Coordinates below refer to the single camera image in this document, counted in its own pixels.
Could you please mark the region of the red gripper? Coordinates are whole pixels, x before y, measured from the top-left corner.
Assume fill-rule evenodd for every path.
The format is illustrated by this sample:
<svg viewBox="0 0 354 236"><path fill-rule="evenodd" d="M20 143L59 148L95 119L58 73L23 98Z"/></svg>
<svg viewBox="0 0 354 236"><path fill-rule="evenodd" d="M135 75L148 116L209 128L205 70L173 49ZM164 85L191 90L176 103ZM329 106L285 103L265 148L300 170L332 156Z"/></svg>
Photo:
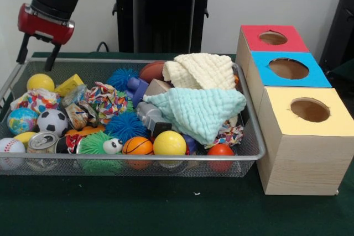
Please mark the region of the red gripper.
<svg viewBox="0 0 354 236"><path fill-rule="evenodd" d="M44 38L48 42L54 43L51 54L47 57L44 70L51 71L55 59L58 56L61 45L66 44L75 29L75 22L67 22L46 17L35 11L29 4L23 3L18 14L18 29L24 32L22 44L16 62L20 65L25 63L28 54L29 35Z"/></svg>

